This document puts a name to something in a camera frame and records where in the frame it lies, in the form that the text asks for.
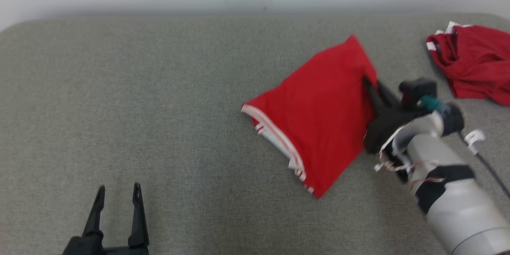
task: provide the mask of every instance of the crumpled red cloth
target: crumpled red cloth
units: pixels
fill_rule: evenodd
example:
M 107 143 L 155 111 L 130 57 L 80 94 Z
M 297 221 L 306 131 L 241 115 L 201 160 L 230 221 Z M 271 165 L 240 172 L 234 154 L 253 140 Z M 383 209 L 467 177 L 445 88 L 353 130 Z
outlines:
M 455 97 L 491 98 L 510 106 L 510 34 L 450 22 L 426 45 Z
M 242 106 L 257 132 L 288 157 L 288 167 L 317 198 L 363 150 L 374 117 L 363 75 L 377 84 L 370 60 L 352 35 Z

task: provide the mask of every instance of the black cable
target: black cable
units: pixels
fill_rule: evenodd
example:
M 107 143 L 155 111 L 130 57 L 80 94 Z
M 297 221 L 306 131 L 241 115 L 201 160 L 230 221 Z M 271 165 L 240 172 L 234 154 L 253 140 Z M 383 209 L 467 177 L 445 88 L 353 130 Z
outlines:
M 468 143 L 464 140 L 464 135 L 460 131 L 458 131 L 457 134 L 461 138 L 462 142 L 464 144 L 466 144 L 466 146 L 468 146 Z M 475 154 L 475 156 L 485 166 L 485 168 L 487 168 L 488 172 L 492 175 L 492 177 L 495 179 L 495 181 L 499 184 L 499 187 L 501 187 L 501 189 L 503 190 L 505 195 L 510 199 L 510 192 L 508 191 L 508 188 L 506 188 L 505 184 L 503 184 L 503 182 L 501 181 L 499 176 L 496 174 L 494 169 L 492 169 L 492 166 L 490 166 L 490 164 L 488 164 L 488 162 L 481 156 L 481 154 L 479 152 L 477 152 Z

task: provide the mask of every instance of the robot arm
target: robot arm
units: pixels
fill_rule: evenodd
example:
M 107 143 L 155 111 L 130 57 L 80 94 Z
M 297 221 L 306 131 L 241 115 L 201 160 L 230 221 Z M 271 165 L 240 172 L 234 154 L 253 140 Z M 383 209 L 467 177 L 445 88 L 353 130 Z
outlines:
M 464 128 L 459 109 L 436 99 L 435 82 L 400 85 L 401 102 L 382 85 L 365 80 L 377 117 L 365 148 L 379 168 L 396 171 L 410 185 L 432 232 L 452 255 L 510 255 L 510 225 L 479 187 L 473 170 L 441 137 Z

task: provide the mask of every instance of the gray table surface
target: gray table surface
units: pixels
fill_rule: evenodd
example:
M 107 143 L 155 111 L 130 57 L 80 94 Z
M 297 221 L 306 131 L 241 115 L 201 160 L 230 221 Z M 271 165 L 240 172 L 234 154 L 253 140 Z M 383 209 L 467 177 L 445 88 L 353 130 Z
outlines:
M 425 39 L 481 14 L 66 18 L 0 33 L 0 253 L 61 253 L 106 185 L 104 245 L 125 245 L 142 186 L 152 254 L 443 254 L 408 189 L 362 154 L 320 200 L 240 106 L 356 34 L 396 91 L 437 80 L 481 128 L 510 186 L 509 109 L 454 100 Z M 510 204 L 457 137 L 446 142 L 506 217 Z

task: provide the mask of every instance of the black tape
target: black tape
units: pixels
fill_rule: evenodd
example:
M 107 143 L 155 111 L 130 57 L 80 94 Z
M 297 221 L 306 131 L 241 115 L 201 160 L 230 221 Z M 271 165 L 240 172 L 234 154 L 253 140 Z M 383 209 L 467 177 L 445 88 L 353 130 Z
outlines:
M 424 182 L 416 191 L 418 206 L 425 214 L 434 204 L 434 202 L 446 191 L 445 184 L 461 179 L 474 179 L 473 170 L 467 165 L 448 165 L 438 166 L 427 174 L 429 177 L 439 177 L 445 179 L 442 182 Z

